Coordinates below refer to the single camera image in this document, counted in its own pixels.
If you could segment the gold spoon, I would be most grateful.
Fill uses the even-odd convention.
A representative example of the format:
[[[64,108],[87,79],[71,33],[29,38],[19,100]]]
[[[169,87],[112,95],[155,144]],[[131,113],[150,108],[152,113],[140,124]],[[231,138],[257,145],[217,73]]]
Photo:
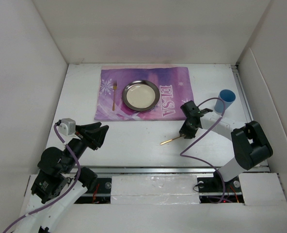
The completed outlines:
[[[172,138],[172,139],[169,139],[169,140],[166,140],[166,141],[164,141],[164,142],[161,142],[160,145],[161,145],[161,146],[162,146],[162,145],[165,145],[165,144],[170,143],[170,142],[172,142],[172,141],[174,141],[174,140],[177,140],[177,139],[179,139],[179,138],[181,138],[181,137],[183,137],[183,135],[178,136],[178,137],[175,137],[175,138]]]

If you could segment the purple printed cloth placemat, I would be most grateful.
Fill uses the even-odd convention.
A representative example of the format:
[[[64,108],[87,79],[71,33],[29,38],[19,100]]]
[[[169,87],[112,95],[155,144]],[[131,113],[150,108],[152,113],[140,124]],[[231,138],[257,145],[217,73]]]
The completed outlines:
[[[123,103],[123,89],[136,80],[147,80],[158,87],[160,99],[151,110],[138,112],[129,109]],[[117,90],[115,111],[112,111],[114,81],[117,81]],[[184,120],[185,116],[180,107],[193,99],[187,67],[103,67],[95,119],[100,121]]]

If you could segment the gold fork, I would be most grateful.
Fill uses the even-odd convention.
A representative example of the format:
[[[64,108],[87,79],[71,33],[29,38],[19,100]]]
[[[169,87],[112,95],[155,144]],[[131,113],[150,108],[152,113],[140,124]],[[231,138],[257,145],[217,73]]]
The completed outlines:
[[[117,90],[117,81],[113,82],[113,103],[112,103],[112,111],[115,111],[115,94]]]

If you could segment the metal rimmed cream plate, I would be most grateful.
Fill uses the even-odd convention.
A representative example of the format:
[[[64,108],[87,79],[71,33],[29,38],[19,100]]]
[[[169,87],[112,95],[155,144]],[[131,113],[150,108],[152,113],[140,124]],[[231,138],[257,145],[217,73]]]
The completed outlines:
[[[131,110],[147,111],[154,108],[160,99],[158,87],[147,80],[130,82],[122,91],[122,101]]]

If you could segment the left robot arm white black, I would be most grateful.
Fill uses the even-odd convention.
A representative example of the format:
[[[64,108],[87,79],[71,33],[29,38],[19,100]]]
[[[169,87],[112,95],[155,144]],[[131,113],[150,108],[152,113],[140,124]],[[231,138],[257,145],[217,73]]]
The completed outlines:
[[[103,145],[109,126],[100,122],[76,125],[75,121],[64,118],[53,129],[64,150],[56,147],[44,150],[26,213],[5,232],[15,227],[16,233],[51,233],[82,194],[97,189],[97,174],[81,166],[79,158],[87,148],[97,150]]]

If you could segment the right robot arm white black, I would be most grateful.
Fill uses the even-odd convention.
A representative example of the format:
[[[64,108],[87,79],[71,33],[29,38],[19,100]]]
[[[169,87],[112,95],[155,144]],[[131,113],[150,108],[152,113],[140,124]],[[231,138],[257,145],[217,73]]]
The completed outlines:
[[[221,192],[230,181],[273,155],[272,147],[260,124],[256,121],[234,121],[205,108],[199,109],[194,101],[183,104],[180,109],[186,119],[179,130],[185,139],[193,139],[198,129],[213,131],[232,142],[234,158],[203,181],[200,189]]]

